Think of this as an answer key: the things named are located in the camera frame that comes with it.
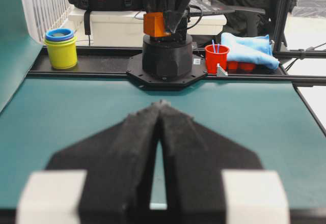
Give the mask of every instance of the orange object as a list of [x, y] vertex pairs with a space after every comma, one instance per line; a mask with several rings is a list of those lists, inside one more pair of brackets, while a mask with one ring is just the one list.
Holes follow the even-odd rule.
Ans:
[[220, 45], [220, 52], [214, 52], [213, 45], [208, 45], [205, 47], [206, 51], [206, 68], [209, 74], [216, 74], [218, 69], [217, 66], [220, 66], [226, 70], [227, 64], [227, 56], [230, 49], [226, 46]]
[[144, 33], [151, 37], [167, 37], [163, 13], [147, 13], [144, 15]]
[[237, 61], [229, 61], [228, 62], [228, 70], [237, 70], [238, 62]]
[[240, 68], [240, 70], [250, 72], [250, 71], [253, 71], [256, 68], [256, 65], [252, 64], [252, 63], [239, 62], [239, 68]]

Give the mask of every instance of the floor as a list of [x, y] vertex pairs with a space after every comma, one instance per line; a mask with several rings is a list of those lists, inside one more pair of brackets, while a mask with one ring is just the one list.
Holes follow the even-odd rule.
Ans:
[[[88, 37], [85, 36], [83, 23], [77, 27], [75, 35], [78, 45], [89, 45]], [[289, 49], [306, 49], [326, 42], [326, 19], [293, 17], [288, 15], [285, 36]], [[326, 45], [317, 50], [326, 49]], [[316, 75], [326, 76], [325, 59], [298, 60], [289, 70], [291, 75]], [[305, 99], [308, 101], [318, 118], [326, 128], [326, 87], [300, 88]]]

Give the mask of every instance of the red plastic cup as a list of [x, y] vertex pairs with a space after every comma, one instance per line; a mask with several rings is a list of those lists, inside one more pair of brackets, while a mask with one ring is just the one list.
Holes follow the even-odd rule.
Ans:
[[243, 70], [246, 72], [251, 72], [256, 68], [256, 65], [252, 64], [252, 63], [239, 62], [239, 68], [240, 68], [240, 70]]
[[209, 74], [216, 74], [218, 69], [217, 66], [220, 66], [226, 70], [227, 67], [227, 56], [230, 49], [226, 46], [220, 45], [220, 52], [218, 51], [218, 46], [215, 45], [216, 53], [214, 52], [213, 45], [208, 45], [205, 47], [206, 51], [206, 68]]
[[237, 70], [238, 62], [237, 61], [229, 61], [228, 62], [228, 70]]

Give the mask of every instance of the yellow cup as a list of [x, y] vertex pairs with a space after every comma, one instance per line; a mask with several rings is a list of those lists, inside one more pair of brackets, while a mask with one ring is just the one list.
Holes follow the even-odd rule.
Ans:
[[69, 41], [50, 42], [45, 40], [47, 52], [49, 54], [50, 63], [55, 69], [69, 69], [77, 64], [77, 51], [76, 51], [77, 37]]

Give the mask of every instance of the small white block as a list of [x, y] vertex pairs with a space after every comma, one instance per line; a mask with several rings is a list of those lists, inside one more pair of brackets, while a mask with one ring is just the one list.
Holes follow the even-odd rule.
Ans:
[[275, 171], [222, 170], [227, 224], [289, 224], [286, 193]]
[[18, 203], [16, 223], [79, 224], [86, 175], [84, 170], [32, 173]]

